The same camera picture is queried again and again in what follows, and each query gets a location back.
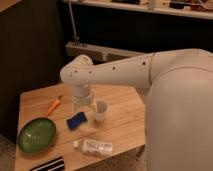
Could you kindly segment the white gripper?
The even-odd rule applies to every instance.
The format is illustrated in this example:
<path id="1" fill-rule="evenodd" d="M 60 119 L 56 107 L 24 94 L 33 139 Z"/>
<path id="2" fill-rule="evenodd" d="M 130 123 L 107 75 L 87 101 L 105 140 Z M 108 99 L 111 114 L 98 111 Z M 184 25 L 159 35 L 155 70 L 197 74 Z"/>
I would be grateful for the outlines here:
<path id="1" fill-rule="evenodd" d="M 81 112 L 82 106 L 88 106 L 92 113 L 96 113 L 96 104 L 93 102 L 93 93 L 90 85 L 74 86 L 72 88 L 72 99 L 76 105 L 74 108 L 74 116 L 77 116 Z"/>

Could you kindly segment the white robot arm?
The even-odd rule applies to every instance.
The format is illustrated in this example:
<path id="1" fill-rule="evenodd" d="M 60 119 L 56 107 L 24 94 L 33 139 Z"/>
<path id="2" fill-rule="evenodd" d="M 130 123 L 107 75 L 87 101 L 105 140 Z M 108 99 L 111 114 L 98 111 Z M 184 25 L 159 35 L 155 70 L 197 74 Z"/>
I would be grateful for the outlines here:
<path id="1" fill-rule="evenodd" d="M 95 65 L 79 55 L 60 71 L 76 103 L 92 84 L 146 92 L 147 171 L 213 171 L 213 53 L 181 49 Z"/>

